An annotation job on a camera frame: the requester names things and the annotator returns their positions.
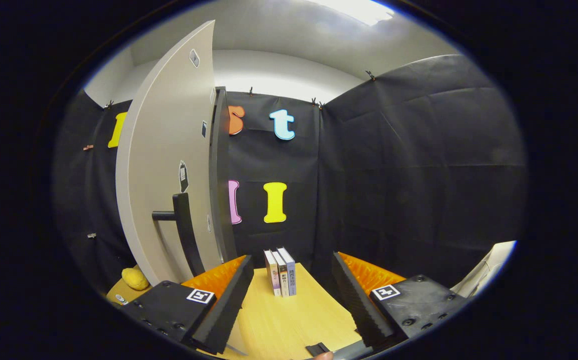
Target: black curtain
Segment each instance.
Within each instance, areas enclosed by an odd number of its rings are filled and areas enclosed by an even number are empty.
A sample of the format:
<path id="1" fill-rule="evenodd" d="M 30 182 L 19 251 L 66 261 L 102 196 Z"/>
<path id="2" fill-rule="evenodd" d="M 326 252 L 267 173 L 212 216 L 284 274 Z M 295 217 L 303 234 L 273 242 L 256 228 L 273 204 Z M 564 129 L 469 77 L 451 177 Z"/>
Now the black curtain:
<path id="1" fill-rule="evenodd" d="M 466 57 L 420 60 L 347 91 L 324 106 L 319 134 L 323 272 L 342 251 L 452 287 L 493 244 L 517 239 L 522 138 L 510 105 Z"/>
<path id="2" fill-rule="evenodd" d="M 228 92 L 243 107 L 229 138 L 229 178 L 239 182 L 239 255 L 264 267 L 284 246 L 332 296 L 333 251 L 446 287 L 497 242 L 515 240 L 526 164 L 514 114 L 497 87 L 462 55 L 420 60 L 369 80 L 318 109 L 279 96 Z M 58 137 L 56 221 L 78 264 L 106 292 L 135 260 L 115 198 L 115 117 L 80 92 Z M 269 114 L 287 110 L 295 137 L 279 139 Z M 89 151 L 83 146 L 94 145 Z M 283 182 L 287 220 L 265 223 L 263 185 Z M 88 233 L 96 233 L 88 239 Z"/>
<path id="3" fill-rule="evenodd" d="M 115 156 L 108 148 L 117 114 L 131 101 L 102 109 L 80 91 L 65 110 L 52 164 L 56 225 L 79 268 L 105 294 L 122 269 L 135 266 L 115 197 Z M 84 151 L 88 145 L 94 147 Z M 95 233 L 94 238 L 88 234 Z"/>
<path id="4" fill-rule="evenodd" d="M 254 266 L 264 267 L 263 249 L 285 247 L 296 262 L 311 269 L 314 255 L 318 194 L 319 110 L 295 98 L 227 92 L 228 105 L 243 107 L 244 128 L 229 137 L 229 178 L 239 182 L 236 193 L 242 222 L 233 225 L 239 255 L 253 255 Z M 269 114 L 287 110 L 294 121 L 291 140 L 279 139 Z M 265 183 L 287 185 L 283 212 L 287 219 L 265 223 Z"/>

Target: hand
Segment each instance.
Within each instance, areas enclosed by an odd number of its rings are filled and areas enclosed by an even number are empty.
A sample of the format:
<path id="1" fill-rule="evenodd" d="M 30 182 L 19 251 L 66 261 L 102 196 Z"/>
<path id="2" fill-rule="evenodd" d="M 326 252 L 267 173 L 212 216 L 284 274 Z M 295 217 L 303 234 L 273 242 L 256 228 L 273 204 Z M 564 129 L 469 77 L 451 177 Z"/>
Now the hand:
<path id="1" fill-rule="evenodd" d="M 324 352 L 314 357 L 313 360 L 333 360 L 333 352 Z"/>

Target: door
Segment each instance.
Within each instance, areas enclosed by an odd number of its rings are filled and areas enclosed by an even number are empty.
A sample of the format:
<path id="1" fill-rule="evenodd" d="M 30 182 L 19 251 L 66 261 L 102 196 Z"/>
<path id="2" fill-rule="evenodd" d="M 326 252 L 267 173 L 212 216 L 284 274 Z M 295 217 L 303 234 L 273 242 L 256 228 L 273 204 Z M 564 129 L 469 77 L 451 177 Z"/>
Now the door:
<path id="1" fill-rule="evenodd" d="M 203 23 L 159 60 L 138 89 L 120 135 L 115 169 L 120 219 L 152 285 L 192 278 L 175 221 L 152 219 L 152 212 L 173 211 L 174 194 L 188 194 L 204 268 L 221 264 L 209 197 L 214 23 Z"/>

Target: pink letter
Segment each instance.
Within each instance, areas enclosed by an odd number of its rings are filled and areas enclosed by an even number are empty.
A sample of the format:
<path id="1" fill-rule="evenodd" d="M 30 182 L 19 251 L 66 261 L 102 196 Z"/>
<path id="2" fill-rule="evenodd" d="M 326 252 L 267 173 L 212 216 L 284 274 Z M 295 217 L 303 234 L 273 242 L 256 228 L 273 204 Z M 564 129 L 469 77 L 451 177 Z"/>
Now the pink letter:
<path id="1" fill-rule="evenodd" d="M 231 207 L 231 223 L 242 223 L 242 218 L 238 215 L 238 207 L 236 205 L 236 190 L 240 187 L 240 183 L 235 180 L 229 180 L 229 206 Z"/>

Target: yellow stuffed toy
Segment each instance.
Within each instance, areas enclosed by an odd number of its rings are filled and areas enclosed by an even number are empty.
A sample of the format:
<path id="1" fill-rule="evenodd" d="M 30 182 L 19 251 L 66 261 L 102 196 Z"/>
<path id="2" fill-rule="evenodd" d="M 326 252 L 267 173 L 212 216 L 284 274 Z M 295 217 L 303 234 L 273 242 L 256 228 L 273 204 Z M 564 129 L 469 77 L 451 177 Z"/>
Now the yellow stuffed toy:
<path id="1" fill-rule="evenodd" d="M 123 269 L 122 280 L 134 290 L 144 290 L 149 286 L 149 281 L 139 269 Z"/>

